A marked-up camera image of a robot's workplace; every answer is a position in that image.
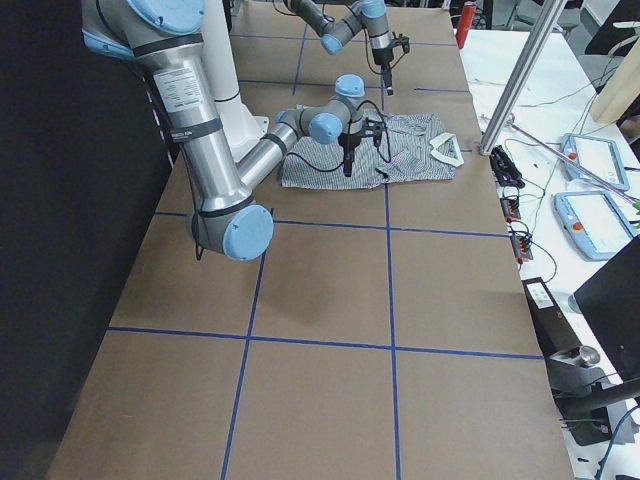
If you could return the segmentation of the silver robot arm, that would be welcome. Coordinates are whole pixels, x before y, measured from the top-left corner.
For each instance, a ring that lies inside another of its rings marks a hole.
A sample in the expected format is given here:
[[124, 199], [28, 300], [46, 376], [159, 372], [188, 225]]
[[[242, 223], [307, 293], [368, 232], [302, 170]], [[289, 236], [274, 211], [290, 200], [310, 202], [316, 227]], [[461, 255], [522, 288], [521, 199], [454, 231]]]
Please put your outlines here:
[[316, 33], [330, 55], [337, 55], [362, 33], [369, 70], [380, 78], [389, 96], [394, 94], [394, 68], [410, 53], [411, 47], [408, 36], [391, 30], [384, 1], [343, 1], [347, 13], [340, 19], [329, 16], [323, 10], [324, 5], [315, 1], [282, 1], [286, 11], [280, 10], [276, 1], [271, 4], [277, 13], [302, 19]]
[[236, 158], [228, 134], [252, 117], [241, 102], [220, 2], [85, 1], [81, 8], [87, 48], [139, 65], [158, 91], [184, 155], [193, 201], [188, 229], [198, 250], [238, 261], [261, 256], [274, 225], [254, 189], [304, 137], [339, 143], [351, 160], [365, 134], [364, 82], [345, 74], [325, 105], [281, 112]]

